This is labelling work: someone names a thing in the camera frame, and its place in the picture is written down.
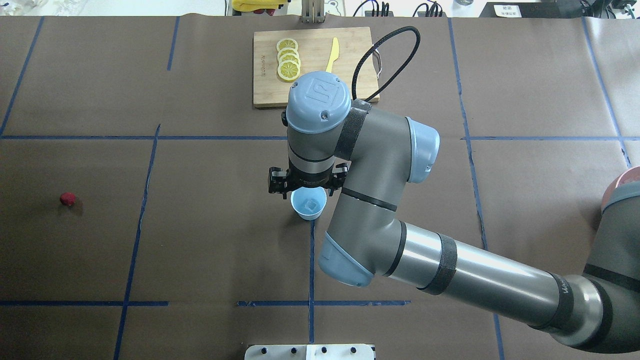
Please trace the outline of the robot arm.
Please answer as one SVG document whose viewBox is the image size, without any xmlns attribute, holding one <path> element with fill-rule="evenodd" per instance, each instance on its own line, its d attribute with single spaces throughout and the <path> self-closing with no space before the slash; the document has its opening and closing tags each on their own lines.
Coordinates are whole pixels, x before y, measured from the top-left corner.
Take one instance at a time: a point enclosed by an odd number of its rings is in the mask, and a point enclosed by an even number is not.
<svg viewBox="0 0 640 360">
<path fill-rule="evenodd" d="M 291 82 L 282 120 L 289 168 L 269 170 L 269 192 L 340 190 L 318 258 L 325 274 L 353 287 L 375 275 L 402 281 L 589 353 L 639 350 L 637 166 L 606 190 L 582 273 L 561 276 L 397 219 L 405 185 L 423 182 L 434 166 L 434 128 L 352 98 L 327 71 Z"/>
</svg>

